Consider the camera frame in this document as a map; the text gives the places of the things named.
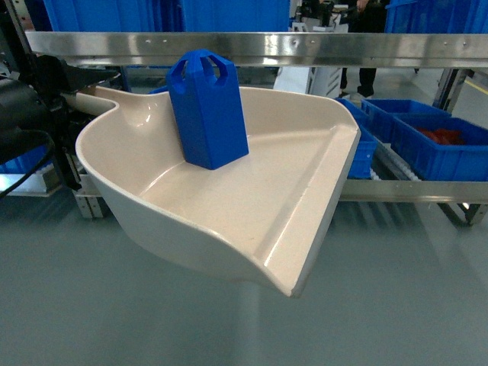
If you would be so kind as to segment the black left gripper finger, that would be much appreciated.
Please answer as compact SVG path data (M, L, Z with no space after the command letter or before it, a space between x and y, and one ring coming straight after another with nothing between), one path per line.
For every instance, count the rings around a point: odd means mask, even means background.
M73 94L91 85L118 77L118 71L113 69L80 68L48 55L38 56L36 67L40 84L50 94Z
M47 132L54 143L54 166L63 185L73 191L82 187L74 163L75 142L82 130L93 120L92 114L69 106L50 109Z

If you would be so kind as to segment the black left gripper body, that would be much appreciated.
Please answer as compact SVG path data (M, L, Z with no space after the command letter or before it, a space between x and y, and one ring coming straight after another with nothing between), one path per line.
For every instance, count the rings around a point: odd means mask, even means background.
M60 60L38 56L33 69L16 70L9 61L1 64L1 163L5 164L39 147L45 149L40 162L54 158L54 101L59 96L54 75Z

